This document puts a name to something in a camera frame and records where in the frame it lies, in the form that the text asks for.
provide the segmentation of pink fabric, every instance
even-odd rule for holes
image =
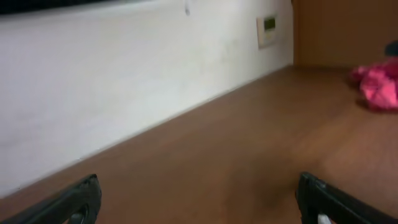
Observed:
[[[361,66],[352,77],[373,110],[398,110],[398,58],[386,63]]]

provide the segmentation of green lcd screen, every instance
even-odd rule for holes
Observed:
[[[275,29],[275,28],[276,28],[275,17],[264,20],[264,30],[265,31],[272,30],[272,29]]]

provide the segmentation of pink cloth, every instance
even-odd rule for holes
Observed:
[[[352,77],[372,110],[398,110],[398,58],[386,63],[361,66]]]

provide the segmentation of white wall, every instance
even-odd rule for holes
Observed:
[[[280,39],[257,49],[256,16]],[[290,0],[117,3],[0,19],[0,197],[292,63]]]

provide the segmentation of brown wooden floor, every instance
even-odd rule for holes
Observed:
[[[347,70],[287,68],[0,201],[0,220],[89,173],[97,223],[300,223],[307,170],[398,217],[398,115],[359,107]]]

